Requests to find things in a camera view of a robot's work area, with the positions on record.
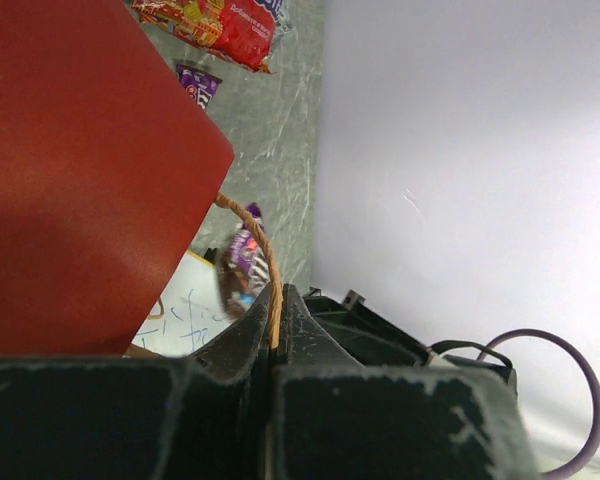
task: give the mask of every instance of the purple snack package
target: purple snack package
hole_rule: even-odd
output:
[[[248,205],[247,211],[264,231],[258,205]],[[236,319],[242,318],[269,282],[267,260],[244,223],[231,239],[228,248],[218,256],[216,268],[225,310]]]
[[[187,67],[180,63],[176,64],[176,73],[178,74],[178,80],[180,80],[189,96],[203,110],[206,110],[209,101],[218,91],[222,80],[200,69]]]

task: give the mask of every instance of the marble surface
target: marble surface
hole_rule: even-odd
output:
[[[167,64],[198,66],[223,79],[207,113],[233,144],[222,192],[258,202],[284,282],[309,287],[314,175],[324,40],[324,0],[288,0],[294,30],[271,59],[271,75],[251,73],[201,52],[153,25],[142,29]],[[211,208],[192,250],[219,247],[238,223]]]

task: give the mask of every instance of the snack package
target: snack package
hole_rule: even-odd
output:
[[[252,203],[247,210],[264,231],[258,205]],[[231,238],[228,247],[218,252],[216,270],[220,297],[227,314],[234,320],[242,318],[269,282],[269,266],[264,253],[244,224]]]
[[[133,0],[141,21],[254,72],[267,57],[283,0]]]
[[[222,83],[218,77],[203,72],[197,68],[187,67],[180,63],[176,64],[176,73],[178,80],[185,88],[191,98],[203,109],[207,109],[209,101],[218,91]]]

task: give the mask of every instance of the cable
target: cable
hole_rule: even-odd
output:
[[[584,443],[580,451],[567,463],[542,474],[543,479],[550,480],[563,480],[571,478],[574,474],[582,470],[589,461],[593,458],[598,447],[600,446],[600,382],[596,377],[593,368],[587,362],[587,359],[569,342],[554,335],[553,333],[545,332],[544,330],[536,330],[534,328],[521,328],[519,330],[512,330],[510,332],[503,333],[497,336],[487,344],[487,348],[493,349],[507,340],[518,337],[536,337],[558,345],[560,348],[565,350],[571,357],[576,361],[582,373],[589,384],[589,390],[591,392],[591,400],[593,403],[593,420],[591,422],[591,430],[589,431],[589,437]],[[478,355],[478,360],[482,360],[485,357],[485,353]]]

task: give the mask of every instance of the red snack package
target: red snack package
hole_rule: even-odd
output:
[[[283,0],[134,0],[141,21],[254,72],[267,57]]]

